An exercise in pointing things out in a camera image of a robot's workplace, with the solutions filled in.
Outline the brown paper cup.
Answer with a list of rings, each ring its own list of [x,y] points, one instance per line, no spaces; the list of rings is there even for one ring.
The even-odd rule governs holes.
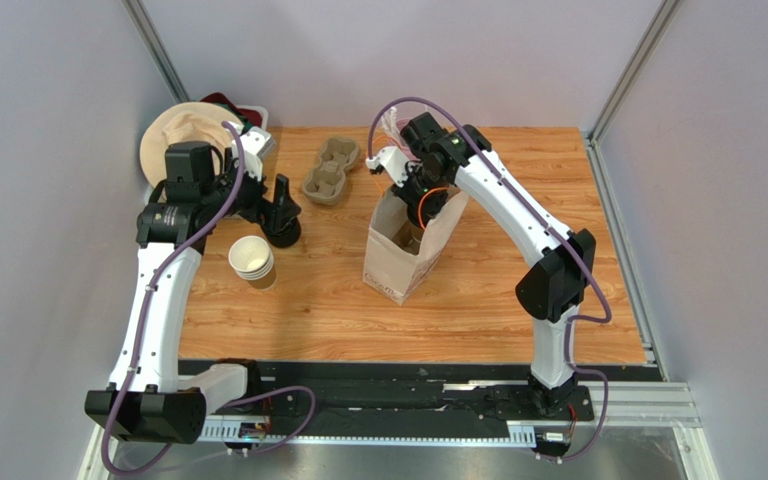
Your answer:
[[[412,243],[420,244],[423,240],[424,230],[418,226],[408,223],[409,240]]]

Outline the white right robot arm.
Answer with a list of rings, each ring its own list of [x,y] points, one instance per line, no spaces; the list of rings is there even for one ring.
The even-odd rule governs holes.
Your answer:
[[[491,143],[471,125],[448,131],[429,113],[400,131],[414,156],[393,185],[408,220],[426,229],[441,215],[448,191],[474,199],[503,228],[529,266],[515,295],[533,320],[534,359],[528,402],[542,417],[565,411],[577,386],[569,364],[571,319],[579,314],[596,240],[557,221],[507,171]]]

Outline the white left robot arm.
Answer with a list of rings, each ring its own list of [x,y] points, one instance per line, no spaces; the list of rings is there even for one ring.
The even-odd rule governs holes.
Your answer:
[[[208,235],[233,215],[257,224],[269,246],[300,238],[300,205],[290,180],[276,176],[267,199],[261,155],[206,141],[164,151],[166,174],[137,218],[138,280],[124,345],[101,390],[84,411],[119,441],[192,444],[207,417],[241,398],[252,361],[221,361],[189,381],[178,374],[178,350],[189,292]]]

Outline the white paper takeout bag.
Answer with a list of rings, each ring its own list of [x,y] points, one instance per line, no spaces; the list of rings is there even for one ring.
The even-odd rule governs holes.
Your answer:
[[[396,304],[404,304],[433,271],[467,203],[467,194],[452,190],[440,213],[426,225],[420,252],[414,256],[392,242],[393,235],[409,221],[407,206],[393,193],[385,193],[376,205],[368,228],[364,283]]]

